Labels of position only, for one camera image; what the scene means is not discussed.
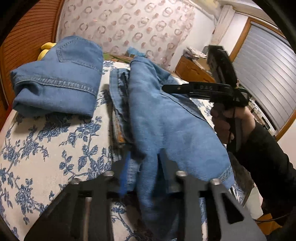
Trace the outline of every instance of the white fabric with blue flowers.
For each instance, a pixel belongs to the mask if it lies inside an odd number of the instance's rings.
[[[108,90],[109,73],[115,68],[129,65],[104,62],[92,120],[61,113],[34,119],[16,115],[1,140],[0,215],[20,241],[71,179],[92,179],[111,167],[112,103]],[[211,104],[195,103],[211,123]],[[239,188],[235,191],[241,199]],[[113,202],[111,218],[116,241],[154,240],[133,200]],[[202,228],[206,239],[206,223]]]

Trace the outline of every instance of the window blind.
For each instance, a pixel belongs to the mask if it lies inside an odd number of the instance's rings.
[[[296,108],[296,55],[286,39],[251,24],[234,69],[243,87],[281,129]]]

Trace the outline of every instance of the blue cloth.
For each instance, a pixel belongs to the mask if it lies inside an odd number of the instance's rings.
[[[102,66],[99,45],[78,36],[66,37],[41,61],[11,71],[13,108],[25,117],[51,112],[92,117]]]
[[[165,148],[180,170],[208,181],[220,178],[226,188],[234,176],[225,147],[197,106],[186,96],[161,90],[176,80],[143,57],[135,57],[131,70],[110,73],[110,94],[122,134],[129,142],[128,189],[136,185],[143,221],[162,240],[175,237],[181,203],[165,193],[165,180],[157,155]],[[205,220],[200,200],[202,222]]]
[[[146,55],[144,53],[139,52],[137,49],[133,48],[133,47],[129,47],[127,50],[129,56],[131,54],[135,55],[135,56],[141,56],[141,57],[146,57]]]

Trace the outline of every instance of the back pocket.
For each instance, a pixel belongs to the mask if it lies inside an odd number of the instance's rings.
[[[103,51],[96,43],[77,37],[57,49],[60,62],[72,62],[102,71]]]

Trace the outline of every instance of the wooden dresser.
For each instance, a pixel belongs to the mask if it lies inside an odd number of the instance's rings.
[[[0,43],[0,130],[15,98],[10,71],[36,61],[46,42],[55,42],[65,0],[39,0]]]
[[[175,73],[182,79],[188,82],[211,82],[215,80],[205,70],[201,69],[194,62],[182,56],[175,69]]]

